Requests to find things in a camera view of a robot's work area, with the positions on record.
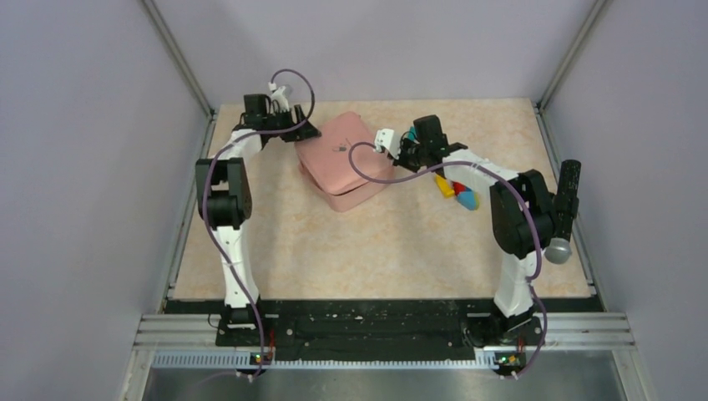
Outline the pink medicine kit case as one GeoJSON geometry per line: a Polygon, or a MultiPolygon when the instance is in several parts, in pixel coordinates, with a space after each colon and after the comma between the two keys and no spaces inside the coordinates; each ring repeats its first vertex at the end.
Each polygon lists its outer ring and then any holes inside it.
{"type": "Polygon", "coordinates": [[[391,180],[395,170],[392,162],[367,146],[375,135],[361,116],[348,111],[319,127],[321,135],[295,144],[298,169],[304,181],[334,211],[345,212],[359,206],[386,188],[384,184],[360,177],[349,162],[349,150],[362,142],[353,152],[355,167],[365,175],[391,180]]]}

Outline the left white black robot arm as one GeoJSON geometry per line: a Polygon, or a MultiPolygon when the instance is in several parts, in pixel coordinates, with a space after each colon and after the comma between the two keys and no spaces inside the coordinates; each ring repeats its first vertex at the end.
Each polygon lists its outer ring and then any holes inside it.
{"type": "Polygon", "coordinates": [[[198,212],[219,252],[225,280],[222,318],[252,346],[265,340],[268,324],[257,312],[259,290],[246,245],[253,210],[246,164],[272,137],[297,142],[320,135],[308,121],[311,113],[289,100],[289,86],[269,82],[268,89],[267,94],[244,97],[245,111],[229,139],[212,157],[195,164],[198,212]]]}

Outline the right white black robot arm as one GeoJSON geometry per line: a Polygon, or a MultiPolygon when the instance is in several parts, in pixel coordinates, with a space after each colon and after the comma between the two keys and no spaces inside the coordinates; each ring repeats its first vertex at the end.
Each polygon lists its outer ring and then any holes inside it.
{"type": "Polygon", "coordinates": [[[489,331],[496,342],[511,344],[532,318],[534,281],[558,225],[545,179],[537,170],[503,168],[466,145],[449,141],[436,115],[414,120],[413,128],[412,135],[378,130],[373,149],[413,177],[434,173],[485,198],[493,238],[503,254],[489,331]]]}

